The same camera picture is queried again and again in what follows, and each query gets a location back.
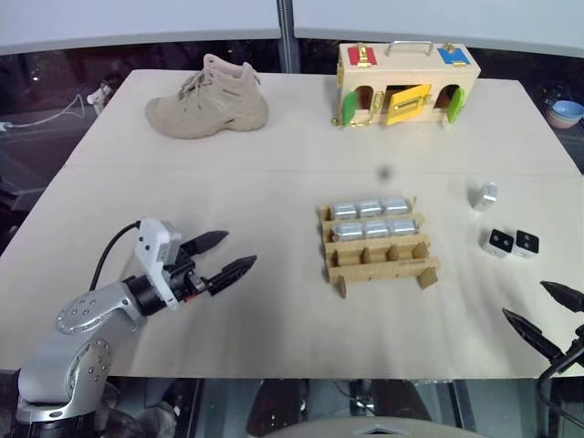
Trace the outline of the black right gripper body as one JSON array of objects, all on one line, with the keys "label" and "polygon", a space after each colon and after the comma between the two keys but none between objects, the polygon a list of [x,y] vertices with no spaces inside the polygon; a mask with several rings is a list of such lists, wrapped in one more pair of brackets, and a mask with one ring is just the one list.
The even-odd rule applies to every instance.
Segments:
[{"label": "black right gripper body", "polygon": [[583,326],[575,330],[576,338],[572,340],[566,352],[560,352],[551,362],[551,368],[555,373],[563,373],[571,366],[583,361]]}]

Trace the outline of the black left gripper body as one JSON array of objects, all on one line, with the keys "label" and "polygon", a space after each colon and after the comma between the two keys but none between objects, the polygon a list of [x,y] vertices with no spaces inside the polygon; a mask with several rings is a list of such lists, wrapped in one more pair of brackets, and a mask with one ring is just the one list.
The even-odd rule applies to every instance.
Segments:
[{"label": "black left gripper body", "polygon": [[195,273],[195,255],[202,253],[198,245],[181,245],[173,263],[165,266],[168,284],[178,302],[186,302],[207,292],[213,296],[210,279]]}]

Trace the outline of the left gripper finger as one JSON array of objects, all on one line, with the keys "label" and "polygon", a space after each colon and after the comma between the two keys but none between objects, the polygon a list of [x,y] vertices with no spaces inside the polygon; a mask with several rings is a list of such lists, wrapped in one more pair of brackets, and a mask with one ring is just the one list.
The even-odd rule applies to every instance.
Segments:
[{"label": "left gripper finger", "polygon": [[256,255],[250,255],[238,258],[224,266],[218,274],[206,280],[206,290],[214,297],[244,276],[252,268],[256,260]]},{"label": "left gripper finger", "polygon": [[184,242],[182,244],[182,250],[188,256],[197,256],[217,246],[228,235],[229,233],[225,230],[206,232]]}]

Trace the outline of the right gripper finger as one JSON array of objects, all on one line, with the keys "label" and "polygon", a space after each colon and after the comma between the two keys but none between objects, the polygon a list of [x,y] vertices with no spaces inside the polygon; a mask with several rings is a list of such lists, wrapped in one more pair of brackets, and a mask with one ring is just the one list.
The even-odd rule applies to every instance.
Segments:
[{"label": "right gripper finger", "polygon": [[583,311],[584,295],[582,292],[551,281],[541,281],[540,285],[563,307],[574,313]]},{"label": "right gripper finger", "polygon": [[542,330],[529,320],[506,308],[503,308],[502,312],[519,337],[550,363],[565,357],[562,350],[547,339]]}]

